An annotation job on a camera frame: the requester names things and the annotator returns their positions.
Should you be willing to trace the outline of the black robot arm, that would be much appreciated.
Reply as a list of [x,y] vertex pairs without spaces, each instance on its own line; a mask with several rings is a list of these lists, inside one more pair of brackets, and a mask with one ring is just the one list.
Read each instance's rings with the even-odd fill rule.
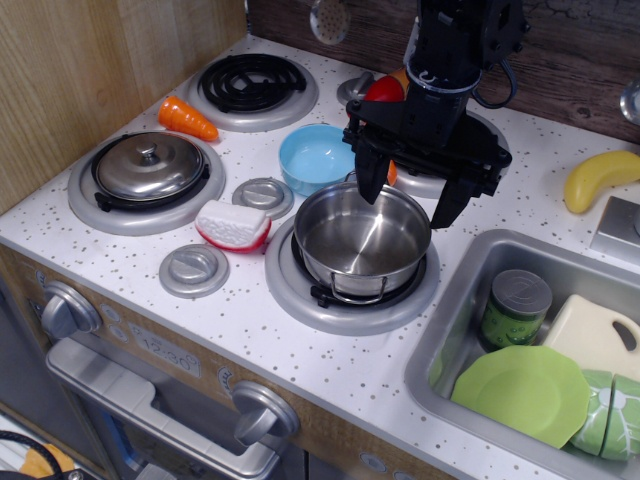
[[379,196],[390,162],[444,179],[432,216],[449,227],[469,200],[493,195],[512,156],[498,136],[467,112],[484,72],[521,51],[530,25],[520,1],[422,1],[404,65],[409,85],[399,102],[351,101],[343,140],[355,154],[360,195]]

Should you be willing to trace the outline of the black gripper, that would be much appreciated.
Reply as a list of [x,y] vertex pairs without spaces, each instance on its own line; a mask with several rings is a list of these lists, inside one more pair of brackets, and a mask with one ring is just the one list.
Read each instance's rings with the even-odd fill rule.
[[[444,146],[458,121],[468,114],[467,102],[476,88],[475,83],[447,89],[411,82],[404,101],[350,101],[346,107],[349,121],[344,130],[344,141],[355,153],[361,197],[369,204],[375,203],[387,181],[390,161],[409,142]],[[497,181],[482,180],[468,173],[457,178],[443,178],[447,182],[431,219],[431,227],[448,228],[471,197],[494,194],[502,176]]]

